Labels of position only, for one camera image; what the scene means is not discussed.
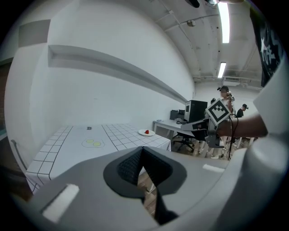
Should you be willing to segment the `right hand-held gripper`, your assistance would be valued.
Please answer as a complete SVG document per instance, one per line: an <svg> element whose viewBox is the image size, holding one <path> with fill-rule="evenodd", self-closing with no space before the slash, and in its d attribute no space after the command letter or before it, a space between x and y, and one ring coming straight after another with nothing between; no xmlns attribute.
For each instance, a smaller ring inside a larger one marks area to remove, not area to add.
<svg viewBox="0 0 289 231"><path fill-rule="evenodd" d="M207 115L205 119L183 124L181 125L181 130L194 131L205 129L205 141L209 148L223 148L224 142L217 133L217 130L230 116L228 107L221 99L218 99L206 108L205 113Z"/></svg>

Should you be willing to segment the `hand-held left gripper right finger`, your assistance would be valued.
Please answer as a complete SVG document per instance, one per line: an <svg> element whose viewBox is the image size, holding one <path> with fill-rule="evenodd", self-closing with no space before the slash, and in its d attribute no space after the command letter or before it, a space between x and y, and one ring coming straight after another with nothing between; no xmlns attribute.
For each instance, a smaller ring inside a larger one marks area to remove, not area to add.
<svg viewBox="0 0 289 231"><path fill-rule="evenodd" d="M161 196L176 193L187 178L185 167L159 149L143 147L142 164Z"/></svg>

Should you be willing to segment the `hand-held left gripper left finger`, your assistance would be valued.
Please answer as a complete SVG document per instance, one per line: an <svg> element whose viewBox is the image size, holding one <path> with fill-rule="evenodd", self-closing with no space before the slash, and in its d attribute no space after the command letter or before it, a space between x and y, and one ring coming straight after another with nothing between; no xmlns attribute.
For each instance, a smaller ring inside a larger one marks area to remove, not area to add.
<svg viewBox="0 0 289 231"><path fill-rule="evenodd" d="M142 164L142 147L129 151L106 165L103 177L106 184L118 195L143 199L145 193L137 187Z"/></svg>

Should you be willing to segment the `person's right forearm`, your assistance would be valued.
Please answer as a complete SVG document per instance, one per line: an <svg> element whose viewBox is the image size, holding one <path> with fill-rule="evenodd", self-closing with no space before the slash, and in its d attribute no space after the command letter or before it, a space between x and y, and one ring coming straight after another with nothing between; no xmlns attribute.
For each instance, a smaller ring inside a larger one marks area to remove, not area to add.
<svg viewBox="0 0 289 231"><path fill-rule="evenodd" d="M224 120L219 124L216 133L223 136L259 138L268 134L262 117L255 113L242 118Z"/></svg>

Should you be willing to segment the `black computer tower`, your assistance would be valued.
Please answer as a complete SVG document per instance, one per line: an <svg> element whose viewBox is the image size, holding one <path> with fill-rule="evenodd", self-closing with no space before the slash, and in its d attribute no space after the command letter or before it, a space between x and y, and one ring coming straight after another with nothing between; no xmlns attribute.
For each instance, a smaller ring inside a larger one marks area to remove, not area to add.
<svg viewBox="0 0 289 231"><path fill-rule="evenodd" d="M191 123L205 118L205 109L208 103L190 100L185 103L184 121Z"/></svg>

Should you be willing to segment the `black office chair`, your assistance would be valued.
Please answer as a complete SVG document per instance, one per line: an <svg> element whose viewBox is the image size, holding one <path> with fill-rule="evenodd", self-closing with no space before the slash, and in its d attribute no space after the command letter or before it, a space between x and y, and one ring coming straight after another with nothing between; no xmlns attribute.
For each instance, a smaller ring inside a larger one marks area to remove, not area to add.
<svg viewBox="0 0 289 231"><path fill-rule="evenodd" d="M177 132L177 134L172 139L172 145L175 146L176 144L179 144L177 147L177 152L180 152L183 148L188 148L190 152L194 152L194 143L192 142L193 136L183 134L180 132Z"/></svg>

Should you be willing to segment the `white desk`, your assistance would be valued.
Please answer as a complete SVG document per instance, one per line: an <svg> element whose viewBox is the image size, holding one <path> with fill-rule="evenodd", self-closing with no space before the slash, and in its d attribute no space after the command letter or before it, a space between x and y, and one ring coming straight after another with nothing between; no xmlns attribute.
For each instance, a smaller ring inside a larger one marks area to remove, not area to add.
<svg viewBox="0 0 289 231"><path fill-rule="evenodd" d="M154 121L153 122L153 131L158 134L158 129L165 129L166 134L164 132L161 133L161 136L166 137L167 139L174 140L177 137L177 133L182 133L185 135L189 135L192 138L195 136L190 131L182 131L181 124L177 124L175 120L163 120L162 122Z"/></svg>

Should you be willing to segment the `white grid tablecloth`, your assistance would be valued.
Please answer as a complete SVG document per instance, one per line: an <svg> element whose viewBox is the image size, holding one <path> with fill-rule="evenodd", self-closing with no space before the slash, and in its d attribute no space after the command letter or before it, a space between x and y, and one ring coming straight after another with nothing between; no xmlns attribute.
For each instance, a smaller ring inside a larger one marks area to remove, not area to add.
<svg viewBox="0 0 289 231"><path fill-rule="evenodd" d="M74 165L88 159L138 146L171 150L169 139L149 132L141 135L130 124L64 126L54 133L36 154L26 170L33 194Z"/></svg>

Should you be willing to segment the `white air conditioner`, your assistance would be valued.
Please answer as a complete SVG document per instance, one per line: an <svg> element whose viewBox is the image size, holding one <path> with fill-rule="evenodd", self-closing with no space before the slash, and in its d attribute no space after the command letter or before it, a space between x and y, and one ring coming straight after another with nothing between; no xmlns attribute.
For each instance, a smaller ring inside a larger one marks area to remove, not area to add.
<svg viewBox="0 0 289 231"><path fill-rule="evenodd" d="M225 86L238 86L240 84L240 78L238 77L231 77L231 76L226 76L223 79L223 85Z"/></svg>

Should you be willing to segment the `long ceiling light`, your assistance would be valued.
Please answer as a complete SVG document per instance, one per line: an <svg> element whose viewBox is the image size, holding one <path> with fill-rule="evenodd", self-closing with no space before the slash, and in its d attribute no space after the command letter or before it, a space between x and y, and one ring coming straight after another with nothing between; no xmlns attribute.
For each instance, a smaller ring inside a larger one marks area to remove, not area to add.
<svg viewBox="0 0 289 231"><path fill-rule="evenodd" d="M226 68L226 62L221 62L219 72L218 72L218 78L219 79L223 77L225 68Z"/></svg>
<svg viewBox="0 0 289 231"><path fill-rule="evenodd" d="M222 43L229 43L230 40L230 17L228 4L219 2L218 3L219 15L221 19L222 27Z"/></svg>

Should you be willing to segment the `person's black star-print shirt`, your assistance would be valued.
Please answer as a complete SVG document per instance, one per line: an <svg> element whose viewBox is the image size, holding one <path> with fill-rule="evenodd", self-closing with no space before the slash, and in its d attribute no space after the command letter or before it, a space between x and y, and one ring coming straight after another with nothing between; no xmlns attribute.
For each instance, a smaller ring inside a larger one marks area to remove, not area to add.
<svg viewBox="0 0 289 231"><path fill-rule="evenodd" d="M270 23L253 6L250 7L250 19L261 60L261 86L265 87L283 59L284 48Z"/></svg>

